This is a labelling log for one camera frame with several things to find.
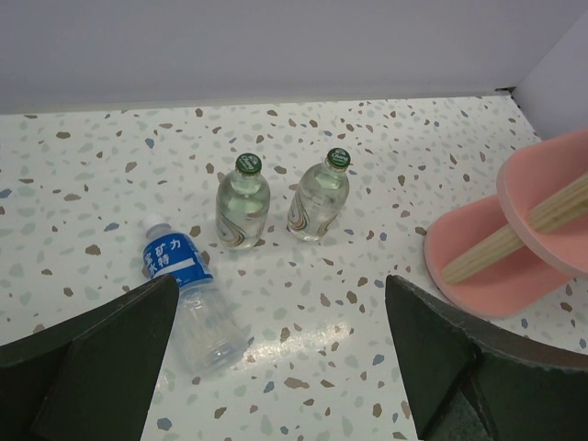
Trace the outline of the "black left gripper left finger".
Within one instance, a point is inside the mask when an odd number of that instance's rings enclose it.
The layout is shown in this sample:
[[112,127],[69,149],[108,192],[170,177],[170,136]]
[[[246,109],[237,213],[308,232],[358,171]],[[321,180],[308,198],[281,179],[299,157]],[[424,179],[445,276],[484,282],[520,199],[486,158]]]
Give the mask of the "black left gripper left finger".
[[2,345],[2,439],[140,439],[178,296],[160,276]]

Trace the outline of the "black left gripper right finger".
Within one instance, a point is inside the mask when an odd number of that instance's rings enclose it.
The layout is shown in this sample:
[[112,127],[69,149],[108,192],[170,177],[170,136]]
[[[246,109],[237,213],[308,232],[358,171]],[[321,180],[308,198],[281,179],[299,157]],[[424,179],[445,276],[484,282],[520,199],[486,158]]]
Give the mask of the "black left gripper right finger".
[[385,304],[422,440],[584,440],[587,357],[459,310],[400,276]]

